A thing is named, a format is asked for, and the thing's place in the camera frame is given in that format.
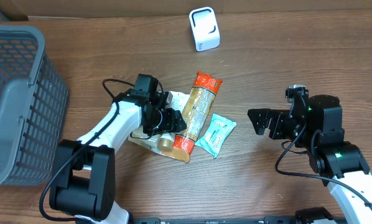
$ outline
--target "wooden table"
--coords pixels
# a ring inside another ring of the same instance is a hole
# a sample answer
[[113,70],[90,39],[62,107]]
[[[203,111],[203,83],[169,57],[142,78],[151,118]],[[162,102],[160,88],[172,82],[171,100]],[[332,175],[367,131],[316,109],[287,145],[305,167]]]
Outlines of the wooden table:
[[[116,201],[136,217],[258,218],[326,207],[342,215],[321,181],[277,174],[281,141],[257,136],[250,108],[286,109],[284,90],[338,96],[346,140],[372,171],[372,10],[218,15],[221,45],[197,53],[187,16],[39,21],[46,51],[71,91],[63,138],[87,133],[108,112],[105,78],[157,77],[165,90],[188,93],[197,70],[224,80],[212,113],[237,122],[218,158],[196,147],[190,163],[128,141],[116,155]],[[119,84],[112,91],[124,91]],[[307,156],[281,169],[312,173]],[[0,223],[49,223],[38,209],[44,186],[0,187]],[[45,208],[51,211],[47,200]]]

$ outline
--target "light blue snack packet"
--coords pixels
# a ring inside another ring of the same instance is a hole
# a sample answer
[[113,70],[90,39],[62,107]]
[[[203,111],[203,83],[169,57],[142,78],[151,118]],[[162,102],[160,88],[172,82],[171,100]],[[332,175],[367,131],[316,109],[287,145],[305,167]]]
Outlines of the light blue snack packet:
[[219,154],[219,150],[221,150],[223,142],[235,126],[236,122],[213,114],[210,127],[205,132],[204,136],[196,142],[196,146],[200,146],[207,152],[213,154],[213,158],[215,159]]

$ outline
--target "snack package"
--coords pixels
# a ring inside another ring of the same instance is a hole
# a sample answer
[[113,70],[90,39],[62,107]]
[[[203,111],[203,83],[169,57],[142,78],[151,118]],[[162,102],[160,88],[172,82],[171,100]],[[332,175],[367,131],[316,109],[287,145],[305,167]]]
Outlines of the snack package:
[[196,146],[200,146],[207,152],[213,155],[215,159],[218,157],[223,142],[236,127],[236,122],[232,122],[217,114],[212,115],[211,124],[202,138],[196,142]]
[[[182,112],[185,108],[189,95],[176,91],[170,91],[170,93],[172,95],[172,98],[168,107]],[[175,133],[167,133],[163,135],[156,134],[150,139],[138,139],[148,137],[146,134],[143,133],[143,126],[140,126],[135,131],[133,131],[133,137],[135,138],[131,138],[130,136],[128,136],[128,140],[142,147],[150,149],[152,152],[155,152],[157,154],[184,161],[184,151],[181,149],[174,150],[172,148],[172,146],[174,145]]]
[[222,82],[223,80],[217,80],[208,73],[197,72],[197,78],[190,91],[190,98],[182,112],[187,128],[175,135],[173,148],[173,151],[183,151],[181,155],[185,162],[190,160],[194,144]]

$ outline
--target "black cable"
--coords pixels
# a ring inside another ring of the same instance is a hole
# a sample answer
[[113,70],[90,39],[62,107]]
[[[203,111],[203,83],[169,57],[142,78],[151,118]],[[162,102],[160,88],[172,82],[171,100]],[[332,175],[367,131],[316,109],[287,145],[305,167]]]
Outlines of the black cable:
[[318,130],[316,130],[314,133],[313,133],[313,135],[312,135],[312,139],[310,140],[310,153],[312,153],[312,155],[314,155],[315,154],[315,138],[316,138],[316,135],[318,134],[318,133],[321,133],[322,132],[322,130],[320,130],[320,129],[318,129]]
[[306,125],[307,123],[305,122],[304,124],[304,127],[302,128],[301,132],[298,134],[298,136],[291,142],[291,144],[289,144],[289,146],[287,147],[287,149],[280,155],[280,157],[277,159],[276,161],[276,164],[274,166],[276,172],[278,172],[279,174],[283,174],[283,175],[289,175],[289,176],[294,176],[294,177],[308,177],[308,178],[314,178],[314,179],[320,179],[320,180],[325,180],[325,181],[328,181],[328,182],[332,182],[334,184],[338,184],[338,185],[341,185],[342,187],[350,190],[351,192],[353,192],[355,195],[357,195],[360,199],[362,199],[362,201],[365,203],[365,206],[369,207],[370,210],[372,211],[372,203],[369,202],[364,196],[362,196],[362,194],[360,194],[357,190],[355,190],[354,188],[350,187],[349,185],[347,184],[344,184],[343,182],[340,182],[338,180],[334,180],[334,179],[331,179],[331,178],[328,178],[328,177],[322,177],[322,176],[319,176],[319,175],[312,175],[312,174],[302,174],[302,173],[296,173],[296,172],[286,172],[286,171],[281,171],[279,170],[279,164],[280,164],[280,161],[281,159],[287,154],[288,151],[290,151],[291,147],[299,140],[299,138],[302,137],[303,133],[305,132],[305,129],[306,129]]
[[[291,142],[291,141],[290,141],[290,140],[287,140],[287,141],[281,143],[281,147],[282,147],[284,150],[286,150],[286,148],[284,147],[284,145],[285,145],[286,143],[288,143],[288,142]],[[295,154],[302,155],[302,154],[306,154],[307,151],[305,150],[305,151],[295,152],[295,151],[293,151],[293,150],[290,150],[290,152],[293,152],[293,153],[295,153]]]
[[122,81],[122,80],[118,80],[118,79],[115,79],[115,78],[108,78],[108,79],[103,80],[103,82],[101,84],[103,85],[103,88],[106,90],[106,92],[112,97],[112,99],[114,99],[114,95],[107,88],[106,82],[119,82],[119,83],[123,83],[123,84],[130,85],[132,87],[135,87],[135,85],[133,85],[132,83]]
[[[106,82],[120,82],[120,83],[123,83],[123,84],[127,84],[127,85],[130,85],[130,86],[134,86],[132,83],[128,83],[128,82],[125,82],[125,81],[122,81],[122,80],[116,80],[116,79],[113,79],[113,78],[109,78],[109,79],[105,79],[102,81],[102,85],[103,85],[103,88],[107,91],[107,93],[112,97],[112,99],[114,99],[114,95],[110,92],[110,90],[106,87],[105,83]],[[72,222],[72,221],[89,221],[89,220],[86,220],[84,218],[57,218],[57,217],[51,217],[50,215],[48,215],[45,210],[44,210],[44,199],[45,199],[45,196],[47,195],[47,192],[50,188],[50,186],[52,185],[52,183],[55,181],[55,179],[58,177],[58,175],[64,170],[64,168],[66,168],[66,166],[68,166],[71,162],[73,162],[73,160],[75,158],[77,158],[85,149],[86,149],[86,146],[91,144],[94,140],[96,140],[100,134],[105,131],[105,129],[110,126],[110,124],[116,119],[117,115],[119,114],[119,105],[118,105],[118,102],[114,102],[116,104],[116,111],[113,115],[113,117],[111,117],[111,119],[98,131],[95,133],[95,135],[89,139],[86,143],[84,143],[82,145],[82,147],[77,150],[76,153],[74,153],[68,160],[66,163],[64,163],[64,165],[58,170],[58,172],[51,178],[51,180],[49,181],[49,183],[45,186],[44,190],[42,191],[42,194],[41,194],[41,198],[39,199],[39,211],[41,213],[41,215],[46,218],[47,220],[50,220],[50,221],[55,221],[55,222]]]
[[164,89],[161,85],[161,82],[160,81],[157,81],[159,83],[159,86],[161,88],[161,99],[160,99],[160,103],[159,105],[161,106],[163,103],[164,103],[164,100],[165,100],[165,94],[164,94]]
[[134,139],[142,139],[142,140],[149,140],[151,137],[153,137],[153,135],[155,135],[155,134],[154,134],[154,130],[153,130],[153,132],[151,133],[151,135],[149,135],[149,136],[146,137],[146,138],[134,137],[134,136],[132,136],[132,133],[133,133],[133,131],[129,134],[129,137],[134,138]]

